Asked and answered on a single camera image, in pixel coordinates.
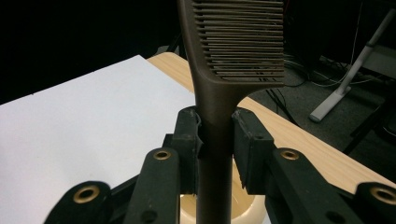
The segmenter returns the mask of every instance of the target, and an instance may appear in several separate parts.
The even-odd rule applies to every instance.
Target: gray floor
[[[166,47],[159,48],[158,53],[164,52],[165,49]],[[302,129],[332,147],[343,150],[352,140],[350,134],[384,102],[386,94],[384,89],[389,87],[388,82],[375,78],[376,75],[361,76],[357,80],[353,80],[353,82],[363,81],[363,83],[351,85],[352,90],[346,97],[320,123],[315,123],[308,118],[309,114],[338,85],[318,86],[314,82],[321,85],[329,85],[333,82],[320,82],[326,78],[318,74],[311,75],[310,79],[314,82],[308,81],[306,80],[306,74],[301,72],[300,65],[295,64],[298,62],[292,56],[286,57],[286,59],[292,63],[288,63],[284,83],[287,86],[304,83],[298,87],[279,89],[285,99],[287,109]],[[317,71],[323,76],[339,80],[345,74],[346,71],[343,68],[334,66],[338,63],[329,64],[328,61],[322,61],[323,63],[320,63]],[[280,116],[287,118],[280,109],[276,109],[276,104],[265,91],[251,94],[250,97]],[[396,183],[396,146],[379,138],[375,132],[370,131],[349,156]]]

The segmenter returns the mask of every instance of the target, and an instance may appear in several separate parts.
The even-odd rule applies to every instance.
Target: black plastic part
[[[233,157],[242,187],[246,187],[248,194],[264,195],[270,180],[265,160],[272,157],[276,148],[274,138],[256,115],[244,108],[233,113],[233,127]]]
[[[49,213],[45,224],[104,224],[111,217],[110,187],[97,181],[74,186]]]
[[[265,208],[271,219],[271,224],[293,223],[293,215],[284,198],[265,197]]]
[[[346,146],[344,149],[344,154],[349,155],[352,150],[361,142],[361,140],[369,133],[373,128],[378,126],[387,116],[391,116],[391,109],[395,107],[396,99],[388,98],[384,104],[380,105],[375,112],[373,112],[359,127],[351,134],[353,137],[352,141]],[[385,136],[385,138],[389,138],[392,136],[391,132],[386,131],[386,127],[375,128],[376,133],[379,133],[380,136]]]
[[[163,139],[163,147],[172,147],[173,134],[167,133]]]
[[[179,222],[179,158],[172,148],[146,156],[129,203],[124,224]]]
[[[139,175],[136,175],[111,190],[111,204],[113,208],[113,214],[109,223],[122,223],[138,177]]]
[[[292,213],[291,223],[363,223],[304,154],[289,148],[274,150],[269,166]],[[281,203],[279,196],[266,197]],[[269,213],[275,223],[287,223],[277,215]]]
[[[198,136],[200,119],[195,107],[187,107],[178,112],[175,133],[171,146],[180,157],[180,193],[196,194],[196,155],[201,147]]]
[[[366,223],[396,223],[396,189],[379,183],[362,183],[352,201],[356,213]]]

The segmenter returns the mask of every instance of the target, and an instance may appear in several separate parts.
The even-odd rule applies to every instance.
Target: brass insert
[[[88,203],[95,199],[99,192],[99,188],[95,185],[85,186],[75,193],[73,200],[75,203]]]
[[[284,151],[280,152],[280,155],[283,158],[285,158],[286,160],[290,160],[290,161],[298,160],[298,158],[300,157],[298,155],[298,153],[296,153],[294,151],[289,151],[289,150],[284,150]]]
[[[395,192],[388,190],[388,189],[382,189],[379,187],[371,188],[370,192],[379,201],[381,201],[383,203],[387,203],[387,204],[396,205],[396,193]]]
[[[171,153],[165,150],[158,151],[154,154],[154,159],[159,161],[167,160],[169,157],[171,157]]]

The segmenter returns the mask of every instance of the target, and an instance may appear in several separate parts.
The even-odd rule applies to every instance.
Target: screw hole
[[[388,203],[392,205],[396,205],[396,193],[388,190],[382,189],[378,187],[373,187],[370,189],[371,194],[383,203]]]
[[[327,212],[326,217],[333,223],[346,223],[345,218],[336,212]]]
[[[295,161],[295,160],[297,160],[299,158],[299,155],[296,152],[288,151],[288,150],[282,151],[280,153],[280,155],[283,158],[285,158],[287,160],[290,160],[290,161]]]
[[[154,159],[159,161],[167,160],[169,157],[171,157],[171,153],[168,151],[158,151],[154,154]]]
[[[157,213],[155,211],[144,211],[140,217],[143,223],[152,223],[157,219]]]
[[[99,192],[99,188],[95,185],[86,186],[75,193],[73,200],[75,203],[88,203],[95,199],[99,195]]]

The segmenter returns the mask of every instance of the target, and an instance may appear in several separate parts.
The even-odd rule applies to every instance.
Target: comb teeth
[[[193,1],[210,70],[227,80],[283,77],[283,2]]]

